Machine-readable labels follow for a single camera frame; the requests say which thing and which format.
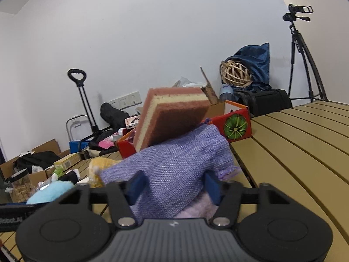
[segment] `transparent jar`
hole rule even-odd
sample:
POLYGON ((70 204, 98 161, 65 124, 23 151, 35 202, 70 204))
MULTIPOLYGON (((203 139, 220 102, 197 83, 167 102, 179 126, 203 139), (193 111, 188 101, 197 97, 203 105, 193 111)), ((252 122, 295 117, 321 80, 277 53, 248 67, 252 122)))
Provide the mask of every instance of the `transparent jar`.
POLYGON ((12 175, 8 182, 13 188, 10 195, 14 203, 25 202, 36 192, 34 185, 30 182, 27 169, 22 169, 12 175))

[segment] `silver screw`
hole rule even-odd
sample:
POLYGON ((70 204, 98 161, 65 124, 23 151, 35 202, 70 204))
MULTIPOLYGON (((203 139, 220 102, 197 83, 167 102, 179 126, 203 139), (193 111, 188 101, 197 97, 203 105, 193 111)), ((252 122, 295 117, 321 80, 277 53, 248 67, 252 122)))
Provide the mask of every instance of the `silver screw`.
POLYGON ((123 217, 118 219, 118 224, 121 226, 133 226, 136 221, 131 217, 123 217))
POLYGON ((217 226, 227 226, 230 224, 230 220, 226 217, 218 217, 213 220, 213 223, 217 226))

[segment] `yellow plush toy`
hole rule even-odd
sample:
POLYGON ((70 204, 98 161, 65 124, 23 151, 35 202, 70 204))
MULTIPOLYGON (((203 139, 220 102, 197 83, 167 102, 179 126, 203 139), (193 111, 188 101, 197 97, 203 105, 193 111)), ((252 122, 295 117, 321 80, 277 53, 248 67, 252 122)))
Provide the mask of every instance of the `yellow plush toy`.
POLYGON ((106 159, 105 157, 95 157, 90 161, 88 166, 89 184, 92 188, 104 187, 104 183, 100 178, 100 174, 104 169, 107 169, 121 161, 106 159))

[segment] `white logo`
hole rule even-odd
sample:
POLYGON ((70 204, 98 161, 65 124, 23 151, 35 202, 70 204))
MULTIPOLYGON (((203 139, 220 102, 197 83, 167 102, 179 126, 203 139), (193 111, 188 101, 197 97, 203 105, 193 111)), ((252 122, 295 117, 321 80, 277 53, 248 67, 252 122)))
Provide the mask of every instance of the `white logo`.
POLYGON ((179 225, 179 222, 173 221, 172 223, 170 223, 170 226, 175 227, 176 225, 179 225))
POLYGON ((21 217, 12 218, 12 219, 0 218, 0 224, 14 224, 16 222, 23 222, 23 219, 21 217))

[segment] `barcode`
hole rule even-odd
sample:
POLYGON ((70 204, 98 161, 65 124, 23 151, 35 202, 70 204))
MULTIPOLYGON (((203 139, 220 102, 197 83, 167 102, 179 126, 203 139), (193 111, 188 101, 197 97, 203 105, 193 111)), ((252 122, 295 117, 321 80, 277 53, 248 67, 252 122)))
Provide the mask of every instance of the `barcode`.
POLYGON ((64 166, 65 166, 66 168, 70 167, 70 161, 66 162, 66 163, 64 164, 64 166))

